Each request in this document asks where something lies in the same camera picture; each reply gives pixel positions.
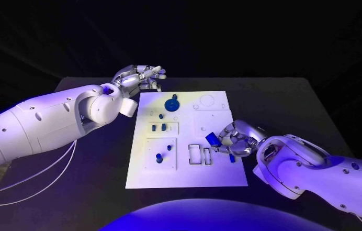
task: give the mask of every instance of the small blue piece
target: small blue piece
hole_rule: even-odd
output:
[[[162,161],[161,155],[157,153],[155,155],[155,162],[159,164]]]
[[[210,133],[204,138],[206,138],[210,146],[217,146],[217,147],[220,146],[220,142],[219,142],[219,139],[217,139],[214,133]]]
[[[164,102],[164,109],[165,109],[168,112],[174,112],[174,111],[178,109],[178,101],[177,101],[177,96],[175,96],[175,94],[172,94],[171,99],[168,99],[168,100]]]
[[[233,157],[233,155],[230,153],[227,155],[229,155],[229,161],[230,161],[230,163],[234,163],[234,157]]]

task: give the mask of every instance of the white wire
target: white wire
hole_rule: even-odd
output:
[[[74,151],[76,140],[73,141],[73,145],[71,145],[71,146],[73,146],[73,151]],[[69,165],[69,163],[70,163],[70,161],[71,161],[71,158],[73,158],[73,151],[71,151],[71,155],[70,155],[70,157],[69,157],[67,164],[66,164],[66,166],[64,166],[64,168],[63,168],[63,170],[61,170],[58,176],[57,176],[56,179],[51,181],[51,183],[50,183],[37,193],[34,193],[34,194],[33,194],[31,196],[28,196],[27,198],[21,199],[21,200],[18,200],[18,201],[5,203],[5,204],[0,204],[0,206],[11,205],[11,204],[14,204],[14,203],[18,203],[18,202],[21,202],[21,201],[25,201],[27,199],[30,199],[31,197],[34,197],[38,193],[41,193],[41,192],[50,187],[50,185],[51,185],[51,184],[56,182],[56,180],[60,178],[60,176],[61,176],[61,174],[63,174],[63,172],[64,172],[64,170],[66,170],[66,168],[67,168],[67,165]]]
[[[18,184],[21,184],[22,182],[25,182],[28,179],[31,179],[33,177],[35,177],[38,174],[41,174],[58,161],[60,161],[60,159],[64,157],[64,155],[67,154],[67,152],[70,151],[70,149],[71,149],[71,147],[73,147],[73,145],[76,144],[76,140],[73,141],[73,143],[71,143],[71,145],[70,145],[70,147],[69,147],[69,149],[67,149],[67,151],[64,152],[64,154],[61,155],[61,157],[38,172],[38,173],[35,173],[33,176],[30,176],[28,178],[25,178],[24,180],[21,180],[21,181],[18,181],[15,184],[12,184],[12,185],[9,185],[9,186],[7,186],[7,187],[4,187],[4,188],[1,188],[0,189],[0,191],[2,191],[2,190],[7,190],[8,188],[11,188],[12,186],[15,186],[15,185],[18,185]]]

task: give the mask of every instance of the dark curtain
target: dark curtain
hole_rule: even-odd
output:
[[[1,0],[1,109],[64,76],[128,64],[168,76],[308,79],[360,154],[362,0]]]

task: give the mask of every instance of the gray table surface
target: gray table surface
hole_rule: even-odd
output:
[[[102,84],[109,79],[63,78],[56,91]],[[226,91],[233,119],[299,136],[332,155],[353,156],[305,79],[167,78],[159,84],[165,92]],[[289,200],[263,184],[252,173],[255,156],[242,159],[246,187],[125,189],[133,125],[135,116],[119,115],[110,124],[79,139],[71,163],[57,182],[27,201],[0,207],[0,230],[96,230],[128,212],[188,198],[249,202],[330,229],[360,230],[356,217],[335,210],[317,195],[305,191],[296,200]],[[66,149],[67,146],[14,160],[0,187],[40,171]],[[37,192],[51,182],[66,162],[67,157],[33,180],[1,192],[0,204]]]

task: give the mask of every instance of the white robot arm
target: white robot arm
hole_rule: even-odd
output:
[[[129,65],[109,83],[86,85],[22,101],[0,114],[0,164],[50,151],[109,124],[118,113],[131,117],[139,89],[157,89],[159,66]]]
[[[230,146],[220,144],[229,136]],[[330,156],[312,143],[294,135],[268,136],[259,127],[234,120],[216,137],[207,135],[214,151],[245,157],[256,152],[253,174],[289,199],[305,190],[330,205],[362,216],[362,160]]]

